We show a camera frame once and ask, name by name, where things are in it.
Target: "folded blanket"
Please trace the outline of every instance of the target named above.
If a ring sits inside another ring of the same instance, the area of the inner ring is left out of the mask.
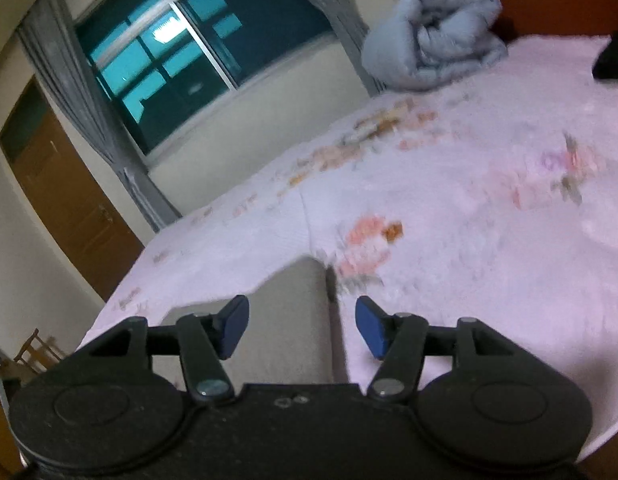
[[[489,32],[501,10],[500,0],[400,0],[367,36],[362,65],[397,90],[460,79],[507,55]]]

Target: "window pane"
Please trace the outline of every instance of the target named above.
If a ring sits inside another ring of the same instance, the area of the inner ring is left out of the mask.
[[[97,61],[129,25],[160,0],[106,0],[77,27],[84,52]]]
[[[142,32],[100,77],[145,153],[227,90],[172,11]]]
[[[135,40],[106,66],[102,76],[113,95],[118,95],[150,63],[142,45]]]
[[[238,82],[329,30],[307,0],[184,0],[181,5]]]
[[[149,52],[157,57],[169,50],[176,42],[190,41],[191,37],[185,23],[171,10],[151,23],[149,28],[140,35],[140,39]]]

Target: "pink flower print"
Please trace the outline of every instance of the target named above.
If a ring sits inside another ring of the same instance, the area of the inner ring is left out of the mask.
[[[247,212],[247,207],[244,204],[240,204],[236,209],[233,210],[233,217],[238,218],[238,216],[243,215]]]
[[[202,220],[211,215],[212,212],[214,212],[214,208],[210,207],[202,213],[202,216],[194,216],[191,220],[191,225],[198,225]]]
[[[378,267],[386,263],[390,257],[391,251],[386,241],[384,244],[378,244],[376,240],[368,240],[345,251],[344,260],[338,266],[338,273],[343,278],[373,276]]]
[[[422,139],[403,139],[398,144],[398,149],[401,152],[409,152],[420,148],[423,144],[424,141]]]
[[[361,245],[368,238],[381,235],[385,229],[385,218],[382,216],[363,216],[347,235],[349,245]]]
[[[605,161],[589,146],[578,147],[573,153],[565,153],[567,171],[578,179],[596,176],[605,169]]]
[[[363,151],[359,146],[324,146],[313,152],[312,158],[320,171],[337,170],[350,160],[360,160]]]

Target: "window frame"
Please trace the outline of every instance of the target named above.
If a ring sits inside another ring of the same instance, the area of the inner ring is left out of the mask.
[[[83,21],[88,17],[88,15],[93,12],[100,4],[103,4],[106,0],[99,0],[94,6],[92,6],[86,15],[83,15],[80,21]],[[185,120],[180,126],[178,126],[175,130],[169,133],[164,139],[155,146],[148,153],[143,152],[140,148],[140,145],[136,142],[131,132],[129,132],[129,126],[126,125],[128,120],[126,110],[119,109],[120,107],[124,108],[124,105],[118,103],[121,101],[116,96],[115,99],[111,99],[112,104],[114,105],[116,112],[120,115],[122,122],[124,123],[125,129],[127,129],[127,134],[129,139],[132,141],[134,148],[140,158],[144,160],[144,163],[148,168],[155,167],[161,160],[172,152],[173,148],[179,146],[184,139],[186,139],[189,134],[195,129],[196,125],[204,120],[205,117],[213,114],[216,110],[223,108],[230,101],[243,94],[243,92],[249,91],[250,88],[262,81],[263,79],[271,76],[274,72],[277,72],[280,67],[288,66],[289,62],[300,59],[301,57],[305,57],[307,53],[312,53],[318,48],[323,48],[327,44],[333,43],[335,41],[334,33],[329,30],[323,34],[317,35],[312,40],[299,45],[297,48],[294,48],[288,51],[284,56],[276,59],[270,65],[262,68],[255,74],[248,76],[244,81],[240,84],[236,83],[231,74],[225,69],[222,62],[214,54],[211,46],[207,43],[204,36],[196,27],[196,24],[193,20],[190,20],[186,13],[180,6],[180,0],[159,0],[153,4],[149,9],[143,12],[136,20],[124,31],[120,36],[118,36],[99,56],[98,59],[92,60],[92,67],[96,76],[100,76],[100,73],[111,63],[115,58],[133,41],[140,37],[140,35],[147,30],[147,28],[159,19],[163,14],[171,11],[176,17],[181,20],[186,27],[186,30],[193,38],[194,42],[198,45],[203,55],[207,58],[209,63],[213,66],[216,73],[220,76],[223,83],[227,85],[227,90],[213,99],[210,103],[205,106],[199,108],[191,117]]]

